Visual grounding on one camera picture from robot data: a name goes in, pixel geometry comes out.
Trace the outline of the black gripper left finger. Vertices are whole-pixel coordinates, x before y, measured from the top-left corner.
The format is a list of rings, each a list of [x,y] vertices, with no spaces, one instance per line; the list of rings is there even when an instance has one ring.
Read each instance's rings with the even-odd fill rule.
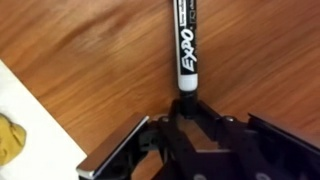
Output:
[[[78,175],[86,180],[95,180],[148,120],[149,116],[141,113],[135,113],[125,120],[76,167]]]

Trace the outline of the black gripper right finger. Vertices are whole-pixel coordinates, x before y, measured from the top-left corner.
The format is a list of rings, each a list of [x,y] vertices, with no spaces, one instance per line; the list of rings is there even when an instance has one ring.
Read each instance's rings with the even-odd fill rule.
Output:
[[[320,180],[320,146],[312,136],[268,116],[250,114],[248,127],[259,134],[259,150],[289,180]]]

